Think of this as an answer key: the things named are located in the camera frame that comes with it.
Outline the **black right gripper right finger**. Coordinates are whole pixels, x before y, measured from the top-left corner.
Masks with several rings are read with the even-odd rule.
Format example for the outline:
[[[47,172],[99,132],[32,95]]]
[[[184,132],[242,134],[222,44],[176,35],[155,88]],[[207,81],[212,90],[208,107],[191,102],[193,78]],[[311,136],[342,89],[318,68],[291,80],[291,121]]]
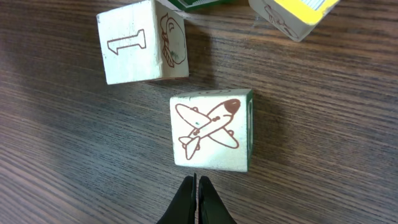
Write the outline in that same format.
[[[198,221],[199,224],[237,224],[207,176],[201,176],[199,181]]]

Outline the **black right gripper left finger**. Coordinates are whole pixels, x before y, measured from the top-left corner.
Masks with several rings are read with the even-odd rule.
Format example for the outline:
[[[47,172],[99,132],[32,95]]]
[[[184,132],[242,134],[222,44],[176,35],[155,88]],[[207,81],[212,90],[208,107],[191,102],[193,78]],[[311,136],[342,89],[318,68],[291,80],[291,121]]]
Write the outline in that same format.
[[[186,176],[157,224],[194,224],[197,175]]]

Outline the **yellow W block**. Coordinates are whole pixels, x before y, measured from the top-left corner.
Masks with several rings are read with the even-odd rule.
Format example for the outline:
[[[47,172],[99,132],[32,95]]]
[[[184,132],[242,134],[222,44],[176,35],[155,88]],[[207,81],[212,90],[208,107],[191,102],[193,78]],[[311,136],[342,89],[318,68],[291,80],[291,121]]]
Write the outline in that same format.
[[[170,99],[178,166],[247,172],[253,152],[251,89],[202,90]]]

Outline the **red A block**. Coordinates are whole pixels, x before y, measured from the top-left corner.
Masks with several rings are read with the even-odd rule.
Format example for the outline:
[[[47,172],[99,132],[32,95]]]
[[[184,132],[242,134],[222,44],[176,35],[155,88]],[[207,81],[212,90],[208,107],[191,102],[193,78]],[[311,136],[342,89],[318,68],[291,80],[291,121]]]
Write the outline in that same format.
[[[96,19],[107,84],[189,76],[184,19],[167,6],[141,1]]]

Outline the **green V block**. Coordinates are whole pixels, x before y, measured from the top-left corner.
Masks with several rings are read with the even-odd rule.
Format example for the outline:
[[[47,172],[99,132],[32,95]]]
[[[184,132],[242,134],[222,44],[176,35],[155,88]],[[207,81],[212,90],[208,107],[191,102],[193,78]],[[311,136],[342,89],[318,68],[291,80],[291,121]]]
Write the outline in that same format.
[[[201,9],[217,4],[230,3],[232,0],[169,0],[171,4],[182,11]]]

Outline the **yellow S block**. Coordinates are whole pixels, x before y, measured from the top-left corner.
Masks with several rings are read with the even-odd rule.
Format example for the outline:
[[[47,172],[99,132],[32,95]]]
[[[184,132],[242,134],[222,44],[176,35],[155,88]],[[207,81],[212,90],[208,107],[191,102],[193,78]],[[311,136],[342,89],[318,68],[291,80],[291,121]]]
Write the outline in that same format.
[[[295,42],[302,41],[340,0],[249,0],[250,7]]]

